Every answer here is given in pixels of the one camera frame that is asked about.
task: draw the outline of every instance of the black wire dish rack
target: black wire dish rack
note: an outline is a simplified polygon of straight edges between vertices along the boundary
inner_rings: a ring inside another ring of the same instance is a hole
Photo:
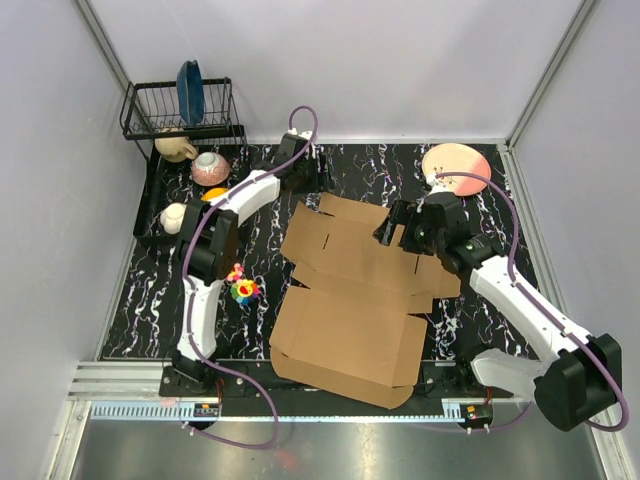
[[[250,171],[244,126],[238,121],[231,79],[203,80],[205,109],[203,120],[187,125],[180,116],[176,82],[129,84],[120,112],[122,134],[133,140],[147,161],[144,190],[133,235],[143,247],[173,245],[160,225],[160,213],[170,203],[186,203],[207,190],[193,182],[191,162],[167,162],[155,145],[147,156],[141,140],[188,137],[199,153],[216,151],[231,164],[231,175],[219,185],[230,187],[243,180]]]

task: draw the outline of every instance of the black marble countertop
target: black marble countertop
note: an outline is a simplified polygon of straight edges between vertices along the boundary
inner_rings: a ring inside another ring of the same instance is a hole
[[[423,195],[421,161],[432,145],[327,145],[326,153],[336,182],[334,194],[368,203],[389,205],[393,200],[413,200]],[[509,193],[508,181],[495,145],[471,145],[492,167],[492,179]],[[250,146],[250,155],[264,156],[268,146]],[[238,164],[234,159],[232,165]],[[159,208],[174,201],[188,201],[204,189],[193,183],[188,162],[169,164]],[[269,357],[269,335],[280,304],[291,283],[293,264],[280,255],[280,245],[296,204],[316,208],[319,194],[282,197],[261,209],[251,221],[246,247],[238,261],[247,278],[262,286],[259,301],[240,306],[228,289],[218,311],[218,354],[222,358]],[[490,189],[465,200],[470,221],[484,232],[493,232],[503,245],[512,241],[509,210]],[[149,226],[158,230],[159,212]],[[183,288],[174,249],[146,249],[136,245],[113,323],[102,348],[103,359],[162,358],[177,344],[183,312]],[[535,275],[524,238],[516,264],[534,285]],[[435,300],[428,321],[424,359],[451,359],[478,343],[489,343],[511,353],[532,354],[522,336],[488,301],[470,289],[459,298]]]

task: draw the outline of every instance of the flattened cardboard box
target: flattened cardboard box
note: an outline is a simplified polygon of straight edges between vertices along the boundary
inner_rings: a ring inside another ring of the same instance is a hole
[[[411,313],[457,297],[460,281],[436,257],[380,245],[388,209],[322,194],[320,211],[298,204],[281,253],[295,263],[271,334],[276,373],[329,392],[394,408],[418,378],[427,330]]]

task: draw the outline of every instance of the pink bowl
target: pink bowl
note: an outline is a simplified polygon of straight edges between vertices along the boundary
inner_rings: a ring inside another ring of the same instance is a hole
[[[203,187],[213,187],[224,182],[231,173],[231,167],[222,155],[205,152],[191,164],[193,181]]]

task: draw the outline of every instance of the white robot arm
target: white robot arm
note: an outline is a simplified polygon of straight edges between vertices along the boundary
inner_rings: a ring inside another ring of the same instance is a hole
[[[538,356],[538,360],[517,358],[480,345],[457,359],[461,383],[497,387],[535,401],[545,417],[564,431],[616,403],[614,388],[620,392],[622,384],[620,345],[607,334],[595,338],[520,273],[514,270],[512,275],[500,244],[488,235],[472,233],[455,194],[431,184],[432,191],[420,203],[394,202],[374,237],[389,245],[396,226],[404,225],[400,246],[405,251],[437,255],[463,284],[493,303]]]
[[[264,170],[253,170],[247,180],[257,179],[266,173]],[[224,195],[228,196],[233,192],[229,190]],[[233,196],[228,203],[221,208],[221,211],[230,211],[237,215],[238,226],[258,211],[262,206],[273,202],[280,196],[280,179],[274,176],[267,176],[256,183],[249,185],[237,195]],[[216,197],[212,203],[217,203],[224,199],[224,196]],[[216,314],[218,311],[218,298],[220,291],[224,285],[224,279],[216,279],[210,284],[196,275],[189,275],[191,283],[183,280],[185,289],[185,302],[195,294],[193,309],[191,313],[191,325],[193,330],[193,339],[199,350],[205,357],[209,358],[216,351]],[[198,356],[193,351],[189,342],[187,332],[187,314],[186,308],[183,313],[182,335],[178,343],[179,352],[189,360],[196,361]]]
[[[196,242],[189,261],[185,289],[182,332],[174,356],[174,369],[181,375],[202,382],[206,368],[201,356],[210,358],[216,351],[215,328],[218,299],[224,279],[231,272],[238,248],[238,228],[264,205],[283,193],[308,193],[331,187],[326,160],[316,155],[310,144],[312,132],[298,135],[295,129],[285,134],[275,155],[258,162],[257,169],[239,185],[212,199],[210,202],[191,201],[178,219],[177,254],[183,262],[192,242]],[[308,147],[307,153],[284,170],[271,175],[291,157]],[[196,228],[212,205],[220,205],[208,221],[199,238],[194,239]],[[192,299],[191,309],[187,308]]]

